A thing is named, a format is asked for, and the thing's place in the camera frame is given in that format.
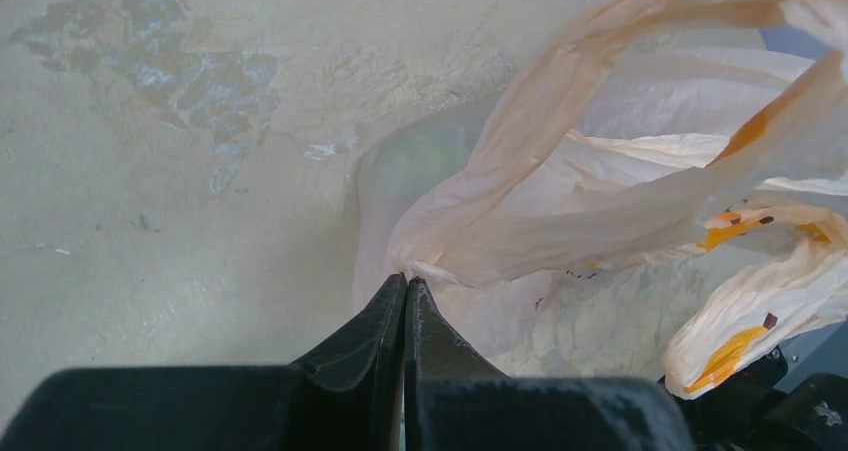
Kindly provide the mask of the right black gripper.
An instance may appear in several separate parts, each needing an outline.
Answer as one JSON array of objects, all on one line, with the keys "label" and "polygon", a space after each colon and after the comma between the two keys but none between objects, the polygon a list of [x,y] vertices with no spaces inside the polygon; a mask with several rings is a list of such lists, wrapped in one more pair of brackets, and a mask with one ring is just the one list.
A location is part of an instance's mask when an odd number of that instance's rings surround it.
[{"label": "right black gripper", "polygon": [[789,364],[778,348],[698,398],[674,399],[697,450],[845,450],[847,379],[813,373],[778,384]]}]

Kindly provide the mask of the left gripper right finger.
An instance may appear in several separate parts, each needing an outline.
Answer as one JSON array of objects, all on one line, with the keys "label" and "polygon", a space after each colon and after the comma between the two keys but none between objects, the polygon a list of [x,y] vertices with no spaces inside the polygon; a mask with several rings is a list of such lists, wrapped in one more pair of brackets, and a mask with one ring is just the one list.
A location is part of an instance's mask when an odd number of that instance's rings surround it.
[{"label": "left gripper right finger", "polygon": [[441,315],[425,280],[407,286],[408,450],[692,450],[656,383],[624,377],[511,378]]}]

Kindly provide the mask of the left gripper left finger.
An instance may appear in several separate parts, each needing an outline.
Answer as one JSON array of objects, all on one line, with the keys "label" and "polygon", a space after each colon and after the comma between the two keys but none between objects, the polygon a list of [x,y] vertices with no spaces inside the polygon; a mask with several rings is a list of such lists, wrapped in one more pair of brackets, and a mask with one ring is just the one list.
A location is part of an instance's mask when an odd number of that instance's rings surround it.
[{"label": "left gripper left finger", "polygon": [[390,442],[407,282],[285,365],[76,368],[45,379],[5,450],[383,450]]}]

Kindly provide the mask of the orange plastic bag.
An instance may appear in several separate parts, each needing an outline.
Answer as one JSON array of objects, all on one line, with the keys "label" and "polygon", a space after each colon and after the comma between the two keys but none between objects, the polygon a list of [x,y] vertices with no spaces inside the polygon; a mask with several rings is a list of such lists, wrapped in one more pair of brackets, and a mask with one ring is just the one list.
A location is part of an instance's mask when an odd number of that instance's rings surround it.
[{"label": "orange plastic bag", "polygon": [[357,191],[356,304],[403,272],[507,373],[697,398],[847,318],[847,0],[597,0]]}]

